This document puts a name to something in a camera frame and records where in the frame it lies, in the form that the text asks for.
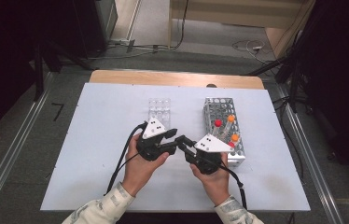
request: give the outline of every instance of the forearm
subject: forearm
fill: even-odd
[[[218,216],[224,224],[261,224],[256,216],[247,212],[231,195],[224,203],[215,207]]]
[[[101,200],[91,201],[74,211],[64,223],[116,223],[133,202],[132,197],[118,183]]]

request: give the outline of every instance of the table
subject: table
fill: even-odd
[[[172,19],[183,19],[186,0],[170,0],[168,47],[171,46]],[[187,20],[265,27],[276,58],[291,46],[298,30],[308,21],[314,0],[192,0]]]
[[[204,88],[207,84],[218,88]],[[309,211],[271,99],[258,77],[148,71],[92,73],[41,210],[74,210],[103,196],[129,133],[147,118],[148,97],[170,97],[171,128],[178,129],[177,135],[198,139],[204,136],[203,124],[195,120],[202,120],[204,98],[218,94],[233,96],[241,118],[246,160],[233,171],[244,182],[249,210]],[[233,179],[230,191],[240,199]],[[178,150],[155,172],[128,211],[213,212],[213,205]]]

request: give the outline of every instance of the red cap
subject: red cap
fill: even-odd
[[[215,120],[215,126],[216,127],[220,127],[222,123],[223,123],[223,121],[221,119],[216,119]]]
[[[228,145],[229,145],[230,147],[235,147],[235,144],[233,144],[233,142],[228,142]]]

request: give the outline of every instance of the hand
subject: hand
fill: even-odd
[[[140,133],[131,139],[128,153],[125,156],[126,160],[138,153],[136,143],[139,136]],[[122,187],[135,197],[137,192],[148,182],[154,171],[163,165],[168,157],[168,152],[160,155],[155,161],[146,161],[140,155],[135,156],[125,165],[125,176],[122,181]]]
[[[228,167],[227,153],[221,153],[221,160]],[[228,190],[230,174],[227,171],[218,168],[217,171],[210,175],[203,175],[196,165],[191,164],[190,167],[192,173],[201,180],[207,196],[209,196],[215,206],[224,203],[230,197]]]

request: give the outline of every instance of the person's left hand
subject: person's left hand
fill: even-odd
[[[125,156],[126,160],[137,154],[136,143],[139,136],[140,133],[134,135],[131,139],[128,153]],[[168,157],[168,152],[160,155],[155,161],[146,161],[140,155],[135,156],[125,165],[125,176],[122,181],[122,187],[135,197],[137,192],[148,182],[154,171],[163,165]]]

